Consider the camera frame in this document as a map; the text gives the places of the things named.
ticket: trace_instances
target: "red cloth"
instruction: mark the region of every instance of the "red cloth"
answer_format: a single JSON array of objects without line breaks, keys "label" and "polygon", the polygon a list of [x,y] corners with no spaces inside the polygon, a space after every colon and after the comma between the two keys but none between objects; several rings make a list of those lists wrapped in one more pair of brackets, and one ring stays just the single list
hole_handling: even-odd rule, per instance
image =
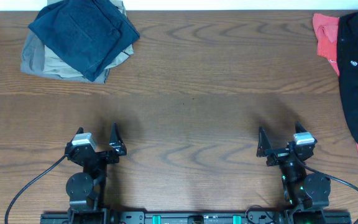
[{"label": "red cloth", "polygon": [[313,29],[318,39],[317,54],[327,58],[339,76],[339,69],[336,63],[338,25],[339,18],[337,17],[324,16],[318,13],[313,16]]}]

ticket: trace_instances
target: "dark blue cloth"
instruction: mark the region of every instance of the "dark blue cloth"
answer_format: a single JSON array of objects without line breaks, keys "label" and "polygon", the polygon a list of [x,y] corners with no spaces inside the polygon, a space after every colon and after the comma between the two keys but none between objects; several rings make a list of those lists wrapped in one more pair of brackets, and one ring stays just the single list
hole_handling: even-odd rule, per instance
[{"label": "dark blue cloth", "polygon": [[64,0],[51,4],[39,12],[29,29],[91,82],[140,37],[108,0]]}]

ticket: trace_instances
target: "cable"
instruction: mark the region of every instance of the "cable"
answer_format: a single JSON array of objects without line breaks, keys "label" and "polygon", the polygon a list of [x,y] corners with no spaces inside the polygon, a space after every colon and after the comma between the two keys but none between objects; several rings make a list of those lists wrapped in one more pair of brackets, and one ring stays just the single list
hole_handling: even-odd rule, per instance
[{"label": "cable", "polygon": [[[246,218],[248,219],[248,222],[250,222],[251,224],[255,224],[255,223],[249,220],[249,218],[248,218],[248,210],[249,210],[250,208],[253,208],[253,207],[264,208],[264,207],[262,207],[262,206],[260,206],[260,205],[251,205],[251,206],[246,210]],[[273,224],[273,223],[275,223],[273,217],[270,216],[266,211],[265,211],[265,213],[266,213],[266,215],[269,217],[269,219],[273,220],[273,221],[271,221],[271,222],[269,222],[269,223],[266,223],[266,224]]]},{"label": "cable", "polygon": [[348,187],[351,187],[351,188],[353,188],[354,190],[358,191],[358,187],[356,187],[355,185],[350,184],[350,183],[346,182],[345,180],[341,180],[341,179],[339,179],[339,178],[337,178],[337,177],[334,177],[334,176],[325,174],[325,173],[323,173],[323,172],[320,172],[320,171],[318,171],[318,170],[315,170],[315,169],[313,169],[313,168],[310,168],[310,167],[306,166],[306,164],[299,159],[299,157],[298,157],[298,155],[297,155],[296,153],[292,152],[292,154],[294,155],[296,161],[297,161],[303,168],[305,168],[305,169],[307,169],[307,170],[310,170],[310,171],[312,171],[312,172],[314,172],[314,173],[317,173],[317,174],[323,174],[324,176],[326,176],[326,177],[329,178],[329,179],[338,181],[339,183],[344,184],[344,185],[346,185],[346,186],[348,186]]},{"label": "cable", "polygon": [[45,174],[47,174],[49,171],[51,171],[53,168],[55,168],[57,165],[59,165],[59,163],[61,161],[63,161],[66,158],[66,156],[63,156],[62,158],[60,158],[56,163],[54,163],[54,165],[52,165],[51,167],[49,167],[47,170],[45,170],[42,174],[38,175],[38,177],[34,178],[33,180],[31,180],[26,186],[23,187],[22,190],[19,191],[19,193],[17,193],[17,195],[12,199],[11,204],[9,204],[6,213],[5,213],[5,224],[8,224],[7,222],[7,218],[9,216],[9,212],[11,211],[11,208],[13,206],[13,204],[15,204],[16,200],[19,198],[19,196],[27,189],[30,187],[30,185],[32,185],[35,181],[39,180],[41,177],[43,177]]}]

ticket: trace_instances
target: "black cable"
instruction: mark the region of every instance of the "black cable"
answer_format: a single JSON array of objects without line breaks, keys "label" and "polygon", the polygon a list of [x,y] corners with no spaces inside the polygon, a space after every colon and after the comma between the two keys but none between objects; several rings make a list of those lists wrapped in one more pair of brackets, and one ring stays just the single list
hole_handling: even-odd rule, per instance
[{"label": "black cable", "polygon": [[23,187],[22,190],[19,191],[19,193],[17,193],[17,195],[12,199],[11,204],[8,206],[6,213],[5,213],[5,224],[8,224],[7,222],[7,218],[9,216],[9,212],[11,211],[11,208],[13,206],[13,204],[15,204],[16,200],[19,198],[19,196],[23,193],[23,191],[25,191],[27,188],[30,187],[30,185],[32,185],[35,181],[39,180],[41,177],[43,177],[45,174],[47,174],[49,171],[51,171],[53,168],[55,168],[61,161],[63,161],[66,158],[66,156],[63,156],[62,158],[60,158],[56,163],[54,163],[54,165],[52,165],[51,167],[49,167],[47,170],[45,170],[42,174],[38,175],[38,177],[34,178],[33,180],[31,180],[26,186]]},{"label": "black cable", "polygon": [[346,185],[346,186],[348,186],[348,187],[351,187],[351,188],[353,188],[354,190],[358,191],[358,187],[356,187],[355,185],[350,184],[350,183],[346,182],[345,180],[341,180],[341,179],[339,179],[339,178],[337,178],[337,177],[334,177],[334,176],[325,174],[325,173],[323,173],[323,172],[320,172],[320,171],[318,171],[318,170],[315,170],[315,169],[313,169],[313,168],[310,168],[310,167],[306,166],[306,164],[299,159],[299,157],[298,157],[298,155],[297,155],[296,153],[293,152],[293,155],[294,155],[296,161],[297,161],[303,168],[305,168],[305,169],[307,169],[307,170],[310,170],[310,171],[312,171],[312,172],[314,172],[314,173],[317,173],[317,174],[323,174],[324,176],[326,176],[326,177],[329,178],[329,179],[338,181],[339,183],[344,184],[344,185]]},{"label": "black cable", "polygon": [[[255,223],[249,220],[249,218],[248,218],[248,210],[249,210],[250,208],[253,208],[253,207],[264,208],[264,207],[262,207],[262,206],[260,206],[260,205],[251,205],[251,206],[246,210],[246,218],[248,219],[248,222],[250,222],[251,224],[255,224]],[[270,216],[269,213],[267,213],[266,211],[265,211],[265,213],[266,213],[266,215],[269,217],[269,219],[273,220],[273,221],[271,221],[271,222],[269,222],[269,223],[266,223],[266,224],[273,224],[273,223],[275,223],[273,217]]]}]

